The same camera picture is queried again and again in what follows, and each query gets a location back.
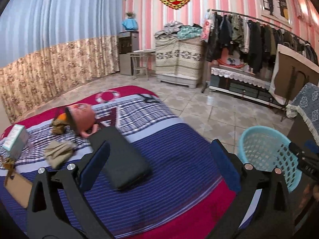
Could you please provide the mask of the brown paper bag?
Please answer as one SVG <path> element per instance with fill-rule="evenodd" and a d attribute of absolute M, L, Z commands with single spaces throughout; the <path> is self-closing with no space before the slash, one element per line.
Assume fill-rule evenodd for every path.
<path fill-rule="evenodd" d="M 71 141 L 53 140 L 44 151 L 45 159 L 53 169 L 57 169 L 72 157 L 75 148 L 76 144 Z"/>

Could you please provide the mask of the crumpled brown paper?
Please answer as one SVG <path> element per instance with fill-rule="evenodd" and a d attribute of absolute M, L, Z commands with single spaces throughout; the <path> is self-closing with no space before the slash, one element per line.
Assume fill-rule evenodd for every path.
<path fill-rule="evenodd" d="M 62 119 L 55 118 L 51 122 L 52 133 L 55 135 L 64 134 L 69 124 Z"/>

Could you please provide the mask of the striped red blue blanket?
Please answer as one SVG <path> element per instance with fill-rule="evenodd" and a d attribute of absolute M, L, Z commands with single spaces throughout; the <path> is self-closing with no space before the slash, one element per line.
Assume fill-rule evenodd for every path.
<path fill-rule="evenodd" d="M 32 181 L 40 167 L 51 170 L 44 151 L 50 142 L 75 144 L 71 162 L 110 144 L 110 156 L 85 198 L 116 238 L 205 238 L 241 190 L 230 154 L 208 142 L 153 92 L 123 86 L 83 100 L 100 121 L 100 131 L 84 139 L 67 128 L 52 132 L 54 108 L 21 121 L 30 143 L 16 171 Z"/>

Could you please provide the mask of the blue patterned cloth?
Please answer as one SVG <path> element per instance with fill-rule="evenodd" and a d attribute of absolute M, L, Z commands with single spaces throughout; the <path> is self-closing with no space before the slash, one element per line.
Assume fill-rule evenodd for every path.
<path fill-rule="evenodd" d="M 286 116 L 300 115 L 318 145 L 318 86 L 306 83 L 292 102 L 286 106 Z"/>

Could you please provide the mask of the tan phone case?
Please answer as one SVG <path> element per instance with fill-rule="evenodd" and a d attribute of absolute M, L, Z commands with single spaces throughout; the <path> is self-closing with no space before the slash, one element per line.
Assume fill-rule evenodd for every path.
<path fill-rule="evenodd" d="M 24 209 L 27 209 L 32 190 L 31 181 L 13 171 L 10 175 L 6 176 L 4 187 Z"/>

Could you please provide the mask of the teal white carton box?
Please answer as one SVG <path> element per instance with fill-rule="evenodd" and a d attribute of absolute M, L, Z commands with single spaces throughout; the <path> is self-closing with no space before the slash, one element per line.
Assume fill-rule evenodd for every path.
<path fill-rule="evenodd" d="M 29 134 L 25 126 L 16 124 L 5 138 L 2 147 L 10 158 L 17 160 L 21 156 L 28 139 Z"/>

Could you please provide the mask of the low tv stand with lace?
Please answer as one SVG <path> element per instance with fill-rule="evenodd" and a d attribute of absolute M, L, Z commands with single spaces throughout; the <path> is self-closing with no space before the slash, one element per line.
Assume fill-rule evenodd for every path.
<path fill-rule="evenodd" d="M 270 82 L 255 75 L 236 69 L 216 66 L 210 67 L 211 91 L 230 94 L 254 103 L 279 109 L 281 105 L 269 93 Z"/>

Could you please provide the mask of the brown folding board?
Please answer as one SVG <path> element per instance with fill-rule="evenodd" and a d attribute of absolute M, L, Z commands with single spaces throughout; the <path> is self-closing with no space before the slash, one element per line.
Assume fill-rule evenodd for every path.
<path fill-rule="evenodd" d="M 269 93 L 280 104 L 291 101 L 306 83 L 318 85 L 318 65 L 279 44 Z"/>

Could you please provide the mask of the small wooden stool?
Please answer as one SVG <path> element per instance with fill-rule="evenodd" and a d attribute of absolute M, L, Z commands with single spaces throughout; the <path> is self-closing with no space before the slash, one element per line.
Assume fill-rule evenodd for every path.
<path fill-rule="evenodd" d="M 135 50 L 128 53 L 132 61 L 133 74 L 132 79 L 135 80 L 141 74 L 145 74 L 146 79 L 149 79 L 148 61 L 155 55 L 155 49 Z"/>

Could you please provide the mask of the patterned cloth covered cabinet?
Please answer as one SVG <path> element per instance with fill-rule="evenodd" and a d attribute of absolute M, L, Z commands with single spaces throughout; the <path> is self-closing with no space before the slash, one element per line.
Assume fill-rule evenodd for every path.
<path fill-rule="evenodd" d="M 196 88 L 202 79 L 204 46 L 199 37 L 179 40 L 174 35 L 155 40 L 158 82 Z"/>

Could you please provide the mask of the water dispenser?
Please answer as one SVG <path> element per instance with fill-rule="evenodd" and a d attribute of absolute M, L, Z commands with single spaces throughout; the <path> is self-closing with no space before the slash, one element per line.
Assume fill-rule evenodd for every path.
<path fill-rule="evenodd" d="M 133 75 L 130 53 L 139 49 L 139 32 L 123 31 L 118 35 L 119 71 L 122 75 Z"/>

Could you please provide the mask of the clothes rack with garments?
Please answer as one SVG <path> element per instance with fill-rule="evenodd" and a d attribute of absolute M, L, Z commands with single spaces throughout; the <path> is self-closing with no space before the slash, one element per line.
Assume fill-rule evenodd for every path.
<path fill-rule="evenodd" d="M 217 9 L 208 9 L 205 20 L 202 36 L 210 66 L 236 69 L 271 82 L 279 44 L 318 65 L 318 54 L 308 41 L 270 22 Z"/>

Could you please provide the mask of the blue floral curtain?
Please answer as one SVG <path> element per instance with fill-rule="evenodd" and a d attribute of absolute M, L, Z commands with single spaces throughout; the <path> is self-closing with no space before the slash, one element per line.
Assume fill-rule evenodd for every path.
<path fill-rule="evenodd" d="M 1 0 L 1 100 L 10 122 L 119 71 L 122 0 Z"/>

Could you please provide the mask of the blue potted plant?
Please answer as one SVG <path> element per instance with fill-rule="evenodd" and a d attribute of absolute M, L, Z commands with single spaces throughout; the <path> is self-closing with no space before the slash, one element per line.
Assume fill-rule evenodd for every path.
<path fill-rule="evenodd" d="M 134 12 L 126 12 L 126 18 L 122 22 L 122 26 L 124 27 L 125 31 L 137 31 L 138 24 L 135 20 L 135 13 Z"/>

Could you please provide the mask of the framed black white picture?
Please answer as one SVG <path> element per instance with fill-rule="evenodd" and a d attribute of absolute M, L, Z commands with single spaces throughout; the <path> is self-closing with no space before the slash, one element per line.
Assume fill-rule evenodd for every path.
<path fill-rule="evenodd" d="M 293 15 L 290 0 L 260 0 L 261 14 L 286 27 L 292 28 Z"/>

